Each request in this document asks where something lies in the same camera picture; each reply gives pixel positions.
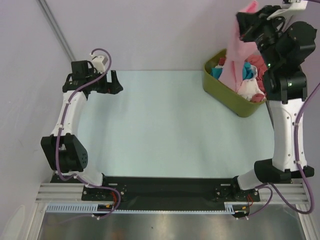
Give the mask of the pink t shirt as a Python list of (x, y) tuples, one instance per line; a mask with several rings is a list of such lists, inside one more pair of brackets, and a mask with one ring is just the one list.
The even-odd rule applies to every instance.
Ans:
[(232, 91), (237, 92), (243, 81), (245, 60), (256, 51), (257, 46), (254, 42), (240, 40), (239, 23), (234, 17), (232, 31), (228, 38), (226, 60), (218, 80)]

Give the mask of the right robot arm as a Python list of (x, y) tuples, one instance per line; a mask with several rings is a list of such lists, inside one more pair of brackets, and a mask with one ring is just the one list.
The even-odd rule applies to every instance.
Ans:
[(231, 196), (242, 201), (249, 190), (268, 183), (312, 177), (303, 147), (303, 108), (307, 105), (307, 77), (301, 65), (315, 50), (316, 29), (304, 21), (283, 30), (284, 21), (304, 11), (305, 0), (285, 0), (255, 13), (238, 12), (239, 38), (256, 44), (267, 70), (263, 75), (266, 99), (273, 121), (274, 153), (254, 163), (253, 170), (237, 176)]

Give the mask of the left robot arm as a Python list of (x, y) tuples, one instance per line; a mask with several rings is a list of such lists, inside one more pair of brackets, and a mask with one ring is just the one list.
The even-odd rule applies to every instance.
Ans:
[(116, 71), (107, 80), (109, 60), (105, 55), (92, 57), (90, 61), (71, 62), (72, 72), (62, 87), (63, 103), (57, 123), (49, 136), (42, 137), (40, 145), (50, 168), (64, 179), (81, 178), (95, 185), (93, 194), (100, 200), (110, 196), (111, 188), (103, 183), (103, 174), (89, 166), (86, 148), (77, 137), (80, 116), (91, 92), (116, 95), (124, 88)]

